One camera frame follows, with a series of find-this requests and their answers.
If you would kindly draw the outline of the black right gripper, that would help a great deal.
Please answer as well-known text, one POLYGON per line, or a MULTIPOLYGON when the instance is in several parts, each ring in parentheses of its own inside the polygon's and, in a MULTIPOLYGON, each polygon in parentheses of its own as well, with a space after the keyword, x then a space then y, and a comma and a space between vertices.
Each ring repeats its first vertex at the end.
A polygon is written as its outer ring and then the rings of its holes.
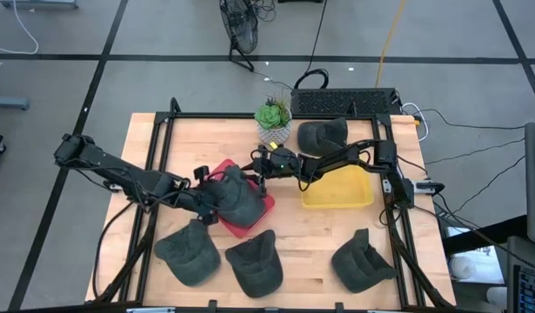
POLYGON ((250 153, 253 162, 264 164, 264 174, 257 177, 258 192, 261 198, 267 196, 265 178, 288 178, 298 175, 300 162, 297 155, 284 146, 274 150, 255 149, 250 153))

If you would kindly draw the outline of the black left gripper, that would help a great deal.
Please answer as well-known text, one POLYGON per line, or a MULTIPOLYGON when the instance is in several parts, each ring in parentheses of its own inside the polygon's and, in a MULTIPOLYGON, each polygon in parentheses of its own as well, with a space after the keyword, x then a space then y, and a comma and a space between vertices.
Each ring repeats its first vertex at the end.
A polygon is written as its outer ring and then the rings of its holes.
MULTIPOLYGON (((203 183, 209 176, 207 165, 197 167, 193 170, 194 178, 199 183, 203 183)), ((183 188, 178 190, 174 196, 174 207, 192 211, 201 216, 201 222, 205 226, 218 223, 216 211, 211 211, 211 194, 201 188, 183 188)))

